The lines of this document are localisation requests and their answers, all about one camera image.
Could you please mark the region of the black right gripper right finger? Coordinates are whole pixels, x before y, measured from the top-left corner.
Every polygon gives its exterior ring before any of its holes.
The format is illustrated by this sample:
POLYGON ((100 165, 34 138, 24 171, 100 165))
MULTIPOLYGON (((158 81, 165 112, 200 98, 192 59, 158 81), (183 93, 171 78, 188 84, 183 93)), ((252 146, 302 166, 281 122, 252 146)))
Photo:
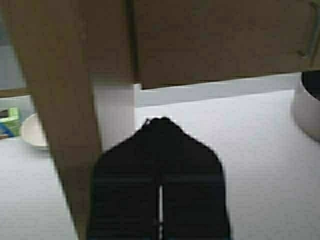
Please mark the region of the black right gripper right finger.
POLYGON ((229 240, 222 164, 207 145, 167 117, 160 119, 163 236, 166 240, 229 240))

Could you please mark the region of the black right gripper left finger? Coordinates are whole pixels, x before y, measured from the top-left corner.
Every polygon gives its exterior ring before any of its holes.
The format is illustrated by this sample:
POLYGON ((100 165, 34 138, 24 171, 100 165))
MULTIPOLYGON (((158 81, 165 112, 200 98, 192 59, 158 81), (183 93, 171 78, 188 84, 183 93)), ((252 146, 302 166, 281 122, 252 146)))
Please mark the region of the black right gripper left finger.
POLYGON ((156 240, 157 185, 144 150, 147 119, 132 136, 105 151, 91 175, 88 240, 156 240))

